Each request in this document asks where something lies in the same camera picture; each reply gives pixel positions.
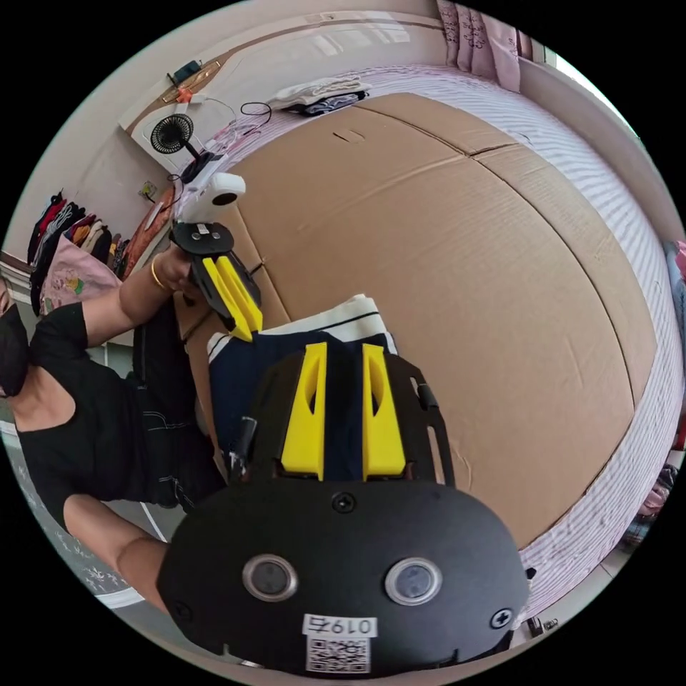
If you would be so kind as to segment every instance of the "striped bed sheet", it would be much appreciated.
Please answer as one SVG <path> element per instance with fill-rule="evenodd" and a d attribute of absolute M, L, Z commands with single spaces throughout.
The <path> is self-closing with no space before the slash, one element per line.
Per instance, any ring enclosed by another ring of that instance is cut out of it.
<path fill-rule="evenodd" d="M 524 566 L 537 570 L 520 619 L 532 617 L 578 585 L 607 556 L 629 527 L 669 454 L 682 406 L 684 374 L 665 254 L 638 203 L 610 165 L 584 139 L 522 95 L 452 67 L 399 66 L 357 73 L 372 85 L 370 97 L 410 92 L 463 109 L 554 165 L 598 211 L 622 246 L 652 316 L 657 335 L 655 363 L 625 438 L 584 497 L 521 551 Z M 232 147 L 218 171 L 229 171 L 254 150 L 308 121 L 274 112 L 259 133 Z"/>

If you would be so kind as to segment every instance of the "hand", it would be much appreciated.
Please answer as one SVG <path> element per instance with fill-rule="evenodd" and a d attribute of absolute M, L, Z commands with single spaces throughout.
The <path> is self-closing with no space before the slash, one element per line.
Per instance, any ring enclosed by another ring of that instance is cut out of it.
<path fill-rule="evenodd" d="M 189 281 L 191 258 L 179 246 L 172 243 L 155 259 L 155 273 L 159 280 L 172 291 L 183 291 L 193 299 L 199 290 Z"/>

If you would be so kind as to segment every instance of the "cardboard sheet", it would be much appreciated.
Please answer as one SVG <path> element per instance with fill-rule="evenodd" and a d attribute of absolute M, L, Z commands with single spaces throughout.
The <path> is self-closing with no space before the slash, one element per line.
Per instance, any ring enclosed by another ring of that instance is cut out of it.
<path fill-rule="evenodd" d="M 309 122 L 232 172 L 248 192 L 226 223 L 264 263 L 265 327 L 374 298 L 441 404 L 458 487 L 520 547 L 549 529 L 622 440 L 655 357 L 631 266 L 583 196 L 486 122 L 409 94 Z M 184 307 L 182 331 L 198 315 Z M 217 327 L 188 341 L 203 408 Z"/>

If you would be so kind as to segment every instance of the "navy blue fabric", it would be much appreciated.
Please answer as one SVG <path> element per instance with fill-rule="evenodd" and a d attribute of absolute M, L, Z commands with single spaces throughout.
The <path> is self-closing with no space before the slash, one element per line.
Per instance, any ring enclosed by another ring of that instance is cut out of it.
<path fill-rule="evenodd" d="M 362 478 L 362 344 L 388 350 L 383 334 L 351 343 L 323 331 L 258 334 L 252 343 L 232 338 L 209 366 L 214 428 L 225 459 L 234 449 L 241 418 L 248 414 L 264 373 L 305 346 L 322 342 L 327 343 L 328 358 L 324 478 Z"/>

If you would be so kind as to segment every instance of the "screw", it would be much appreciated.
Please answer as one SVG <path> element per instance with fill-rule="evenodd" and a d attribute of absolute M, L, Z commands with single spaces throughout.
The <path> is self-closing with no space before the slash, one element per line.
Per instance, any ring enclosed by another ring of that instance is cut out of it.
<path fill-rule="evenodd" d="M 184 622 L 190 622 L 193 619 L 191 608 L 180 600 L 177 600 L 174 603 L 174 610 L 176 611 L 177 617 Z"/>
<path fill-rule="evenodd" d="M 491 617 L 491 628 L 492 629 L 502 629 L 509 621 L 512 619 L 512 611 L 504 607 L 502 610 L 498 610 Z"/>
<path fill-rule="evenodd" d="M 355 498 L 350 493 L 338 493 L 334 496 L 332 506 L 340 515 L 347 515 L 355 509 Z"/>

